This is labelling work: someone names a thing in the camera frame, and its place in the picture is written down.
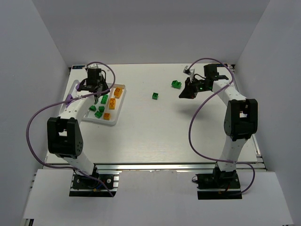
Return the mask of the green lego plate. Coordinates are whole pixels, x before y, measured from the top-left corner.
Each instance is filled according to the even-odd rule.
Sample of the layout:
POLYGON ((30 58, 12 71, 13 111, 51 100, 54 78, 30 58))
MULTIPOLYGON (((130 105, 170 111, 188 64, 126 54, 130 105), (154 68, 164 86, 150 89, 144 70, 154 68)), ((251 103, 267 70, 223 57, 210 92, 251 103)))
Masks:
POLYGON ((103 95, 102 100, 101 100, 101 104, 105 105, 107 103, 108 98, 109 98, 109 95, 103 95))

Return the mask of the small green lego brick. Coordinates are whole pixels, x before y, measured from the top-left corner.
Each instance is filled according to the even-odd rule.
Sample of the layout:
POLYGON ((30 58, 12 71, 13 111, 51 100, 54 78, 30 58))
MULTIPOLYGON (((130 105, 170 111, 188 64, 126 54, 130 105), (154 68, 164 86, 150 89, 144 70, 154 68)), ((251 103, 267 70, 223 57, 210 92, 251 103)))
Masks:
POLYGON ((96 106, 95 106, 95 105, 92 105, 92 106, 89 108, 89 110, 95 112, 95 111, 96 111, 96 106))

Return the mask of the green hollow lego brick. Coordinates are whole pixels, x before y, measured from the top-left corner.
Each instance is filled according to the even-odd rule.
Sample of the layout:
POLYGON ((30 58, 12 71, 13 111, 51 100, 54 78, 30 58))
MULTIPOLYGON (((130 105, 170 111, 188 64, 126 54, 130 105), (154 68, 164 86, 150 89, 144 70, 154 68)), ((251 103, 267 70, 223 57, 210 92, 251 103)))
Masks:
POLYGON ((180 89, 182 87, 182 83, 178 80, 174 80, 172 81, 171 86, 175 89, 180 89))

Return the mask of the small green cube lego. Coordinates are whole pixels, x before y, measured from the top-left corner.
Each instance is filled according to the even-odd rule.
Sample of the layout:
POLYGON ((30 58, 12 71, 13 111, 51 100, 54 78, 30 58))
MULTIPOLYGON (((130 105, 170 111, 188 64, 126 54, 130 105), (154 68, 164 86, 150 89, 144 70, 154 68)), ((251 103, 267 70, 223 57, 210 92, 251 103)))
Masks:
POLYGON ((105 107, 104 107, 104 106, 99 106, 99 107, 98 107, 98 110, 99 110, 99 112, 101 112, 101 113, 102 113, 102 112, 104 112, 104 110, 105 110, 105 107))

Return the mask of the yellow rounded lego brick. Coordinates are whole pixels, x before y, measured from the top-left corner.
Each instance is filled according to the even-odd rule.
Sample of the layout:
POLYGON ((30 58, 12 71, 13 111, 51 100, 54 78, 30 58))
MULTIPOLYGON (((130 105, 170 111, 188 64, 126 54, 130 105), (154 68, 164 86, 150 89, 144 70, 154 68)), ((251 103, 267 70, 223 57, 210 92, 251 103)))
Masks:
POLYGON ((116 87, 114 90, 114 97, 120 98, 122 95, 123 89, 121 87, 116 87))

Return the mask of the green square lego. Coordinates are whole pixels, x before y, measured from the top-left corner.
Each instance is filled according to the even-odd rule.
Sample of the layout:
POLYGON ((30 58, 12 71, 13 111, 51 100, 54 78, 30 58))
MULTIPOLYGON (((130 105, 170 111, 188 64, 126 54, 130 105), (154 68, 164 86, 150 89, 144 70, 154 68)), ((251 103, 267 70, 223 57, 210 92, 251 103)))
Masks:
POLYGON ((102 115, 103 115, 103 113, 100 112, 100 111, 97 111, 97 112, 95 113, 95 117, 98 118, 98 119, 100 119, 100 118, 102 117, 102 115))

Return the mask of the green square lego brick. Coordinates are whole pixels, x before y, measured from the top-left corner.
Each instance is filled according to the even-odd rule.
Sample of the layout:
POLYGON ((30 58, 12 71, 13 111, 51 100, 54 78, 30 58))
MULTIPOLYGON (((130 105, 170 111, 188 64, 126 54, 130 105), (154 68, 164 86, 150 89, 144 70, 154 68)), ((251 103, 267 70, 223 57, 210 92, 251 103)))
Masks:
POLYGON ((158 93, 153 93, 152 94, 152 99, 157 100, 158 99, 158 93))

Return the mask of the small yellow lego brick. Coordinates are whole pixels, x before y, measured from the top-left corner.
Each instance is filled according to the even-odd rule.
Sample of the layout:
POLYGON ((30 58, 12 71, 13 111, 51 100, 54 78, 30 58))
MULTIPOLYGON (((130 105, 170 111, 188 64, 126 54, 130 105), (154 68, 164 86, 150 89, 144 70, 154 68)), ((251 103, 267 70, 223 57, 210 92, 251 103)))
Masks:
POLYGON ((104 120, 108 120, 108 121, 109 121, 110 118, 111 118, 111 114, 110 114, 110 113, 104 113, 104 114, 103 114, 103 119, 104 119, 104 120))

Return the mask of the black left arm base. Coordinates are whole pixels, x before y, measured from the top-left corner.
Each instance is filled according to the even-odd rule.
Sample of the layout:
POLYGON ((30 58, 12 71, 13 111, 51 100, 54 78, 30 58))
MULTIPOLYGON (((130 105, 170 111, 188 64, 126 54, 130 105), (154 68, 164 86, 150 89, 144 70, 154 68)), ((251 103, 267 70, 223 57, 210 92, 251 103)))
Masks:
POLYGON ((109 197, 115 196, 119 183, 119 172, 94 170, 90 179, 83 174, 73 171, 70 197, 109 197))

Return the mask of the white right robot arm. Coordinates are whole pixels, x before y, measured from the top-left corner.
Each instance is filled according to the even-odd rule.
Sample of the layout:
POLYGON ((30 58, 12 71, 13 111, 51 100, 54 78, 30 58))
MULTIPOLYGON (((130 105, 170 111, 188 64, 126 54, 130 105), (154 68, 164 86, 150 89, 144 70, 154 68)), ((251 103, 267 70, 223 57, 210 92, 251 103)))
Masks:
POLYGON ((241 150, 258 128, 258 102, 240 94, 233 85, 233 79, 220 75, 219 64, 204 66, 204 77, 195 78, 195 69, 186 66, 183 70, 188 78, 179 98, 194 99, 199 92, 211 91, 226 105, 224 132, 226 141, 217 167, 221 172, 236 170, 241 150))

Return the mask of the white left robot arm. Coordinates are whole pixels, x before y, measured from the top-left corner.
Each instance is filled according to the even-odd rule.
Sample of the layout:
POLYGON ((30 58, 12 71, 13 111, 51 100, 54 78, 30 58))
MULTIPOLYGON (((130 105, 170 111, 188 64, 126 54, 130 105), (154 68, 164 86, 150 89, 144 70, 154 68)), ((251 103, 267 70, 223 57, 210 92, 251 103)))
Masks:
POLYGON ((95 172, 94 163, 83 152, 83 138, 80 123, 89 108, 103 94, 109 93, 105 71, 87 68, 87 77, 73 86, 57 117, 47 121, 48 151, 64 159, 72 167, 89 176, 95 172))

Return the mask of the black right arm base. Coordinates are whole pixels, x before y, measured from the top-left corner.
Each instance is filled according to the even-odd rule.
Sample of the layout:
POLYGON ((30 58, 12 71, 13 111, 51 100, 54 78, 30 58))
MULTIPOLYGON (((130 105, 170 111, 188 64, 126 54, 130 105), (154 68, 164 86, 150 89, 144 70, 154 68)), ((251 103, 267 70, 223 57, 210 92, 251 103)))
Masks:
POLYGON ((196 174, 192 182, 197 185, 198 200, 241 200, 238 175, 233 179, 216 182, 212 173, 196 174))

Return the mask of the white divided sorting tray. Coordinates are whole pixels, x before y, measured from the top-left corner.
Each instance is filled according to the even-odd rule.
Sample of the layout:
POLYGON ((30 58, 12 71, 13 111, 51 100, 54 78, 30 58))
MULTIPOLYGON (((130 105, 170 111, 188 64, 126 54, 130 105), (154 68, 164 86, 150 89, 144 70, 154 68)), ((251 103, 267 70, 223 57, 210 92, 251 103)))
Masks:
POLYGON ((79 123, 82 121, 90 121, 93 123, 99 123, 99 124, 107 124, 107 125, 115 125, 117 123, 118 117, 119 117, 119 113, 123 104, 123 100, 126 94, 126 86, 123 84, 112 84, 112 83, 108 83, 108 86, 111 88, 110 92, 107 94, 109 95, 109 98, 107 100, 107 103, 105 105, 101 104, 101 100, 102 100, 102 96, 99 97, 99 101, 97 104, 94 104, 95 100, 94 100, 94 95, 86 97, 86 98, 80 98, 80 99, 76 99, 79 96, 83 96, 86 95, 88 92, 87 91, 77 91, 75 89, 76 85, 80 83, 79 80, 75 80, 69 90, 68 94, 71 94, 73 99, 71 100, 71 102, 69 104, 65 103, 65 100, 63 101, 63 105, 60 109, 59 112, 59 117, 63 118, 63 119, 70 119, 70 118, 75 118, 79 123), (123 89, 122 95, 120 98, 115 98, 114 97, 114 90, 116 87, 121 87, 123 89), (111 98, 115 98, 116 99, 116 108, 115 110, 110 110, 109 109, 109 101, 111 98), (96 106, 96 111, 90 111, 89 108, 95 105, 96 106), (95 117, 95 113, 98 110, 99 106, 104 106, 105 110, 103 112, 104 113, 110 113, 111 114, 111 118, 110 120, 104 120, 103 119, 103 115, 100 119, 95 117))

